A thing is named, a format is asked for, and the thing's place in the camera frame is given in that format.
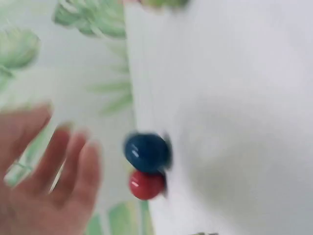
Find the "ball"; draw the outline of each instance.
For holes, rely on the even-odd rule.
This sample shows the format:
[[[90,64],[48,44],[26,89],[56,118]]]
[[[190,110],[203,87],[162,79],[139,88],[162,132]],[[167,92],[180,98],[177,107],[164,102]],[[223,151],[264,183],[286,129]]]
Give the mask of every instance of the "ball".
[[[164,176],[161,173],[150,174],[136,170],[130,176],[129,188],[140,200],[153,199],[165,188]]]
[[[155,134],[130,135],[125,141],[124,154],[134,168],[146,173],[157,173],[170,160],[167,143]]]

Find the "white surface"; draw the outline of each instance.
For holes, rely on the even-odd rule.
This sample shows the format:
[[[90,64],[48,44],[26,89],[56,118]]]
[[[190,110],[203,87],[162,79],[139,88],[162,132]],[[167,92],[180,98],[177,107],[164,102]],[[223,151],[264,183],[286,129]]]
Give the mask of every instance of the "white surface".
[[[138,128],[174,150],[156,235],[313,234],[312,7],[127,7]]]

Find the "fingernail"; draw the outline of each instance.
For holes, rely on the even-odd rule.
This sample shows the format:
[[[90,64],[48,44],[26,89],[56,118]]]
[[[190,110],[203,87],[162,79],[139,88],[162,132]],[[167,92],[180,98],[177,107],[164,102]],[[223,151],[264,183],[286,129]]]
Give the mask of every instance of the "fingernail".
[[[66,122],[63,122],[62,124],[60,124],[58,126],[58,129],[59,130],[64,130],[64,131],[71,131],[74,127],[74,122],[72,121],[66,121]]]

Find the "hand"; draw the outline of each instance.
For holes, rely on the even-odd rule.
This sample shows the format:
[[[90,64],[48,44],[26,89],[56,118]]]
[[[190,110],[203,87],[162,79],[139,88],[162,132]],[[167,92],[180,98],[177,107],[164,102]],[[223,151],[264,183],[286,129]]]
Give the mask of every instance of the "hand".
[[[84,133],[57,128],[29,176],[14,188],[3,181],[50,118],[46,105],[0,114],[0,235],[82,235],[91,217],[101,170],[97,144]]]

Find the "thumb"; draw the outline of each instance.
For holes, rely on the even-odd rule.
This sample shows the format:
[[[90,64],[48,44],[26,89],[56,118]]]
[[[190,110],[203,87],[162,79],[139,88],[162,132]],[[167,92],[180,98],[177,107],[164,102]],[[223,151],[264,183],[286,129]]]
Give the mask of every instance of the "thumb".
[[[51,105],[0,113],[0,174],[5,174],[29,143],[48,124]]]

